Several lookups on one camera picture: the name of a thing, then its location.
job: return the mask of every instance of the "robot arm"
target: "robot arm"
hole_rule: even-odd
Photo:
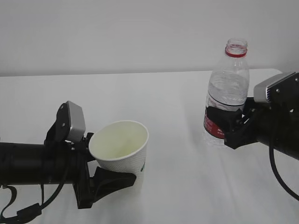
[[[223,111],[208,107],[207,116],[224,132],[224,144],[236,149],[255,142],[269,146],[270,163],[280,185],[295,199],[280,177],[273,149],[299,160],[299,73],[271,77],[254,88],[244,110]]]
[[[3,210],[0,223],[27,223],[33,220],[56,198],[65,183],[73,185],[79,209],[91,208],[104,196],[134,184],[134,174],[100,167],[90,177],[87,163],[95,159],[89,153],[88,143],[93,133],[84,137],[84,132],[82,108],[67,101],[59,107],[56,121],[43,145],[0,143],[0,186],[12,192],[8,206],[17,194],[11,185],[40,184],[43,189],[44,184],[59,184],[46,202],[18,211],[15,217],[3,217]]]

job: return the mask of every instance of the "plastic water bottle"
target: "plastic water bottle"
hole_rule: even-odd
[[[240,38],[228,40],[225,55],[211,74],[206,107],[225,111],[243,109],[249,87],[249,67],[245,56],[247,41]],[[224,134],[205,113],[204,139],[209,145],[223,146]]]

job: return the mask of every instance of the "white table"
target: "white table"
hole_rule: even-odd
[[[278,70],[251,70],[254,85]],[[52,224],[295,224],[299,205],[276,181],[268,149],[260,143],[222,150],[203,141],[210,71],[143,74],[0,77],[3,142],[43,143],[61,103],[83,107],[95,132],[133,119],[150,132],[145,180],[139,196],[113,193],[78,210],[71,185],[32,223]],[[276,152],[277,166],[299,192],[299,162]],[[94,170],[96,163],[90,165]],[[40,202],[39,186],[18,186],[6,216]],[[46,186],[46,198],[56,186]],[[0,207],[10,198],[0,191]]]

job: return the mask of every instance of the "bottle neck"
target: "bottle neck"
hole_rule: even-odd
[[[245,57],[247,53],[247,41],[237,38],[229,39],[226,44],[225,53],[230,57]]]

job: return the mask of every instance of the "white paper cup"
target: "white paper cup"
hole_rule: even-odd
[[[97,133],[89,142],[89,151],[103,169],[133,173],[134,187],[143,182],[148,129],[132,120],[114,122]]]

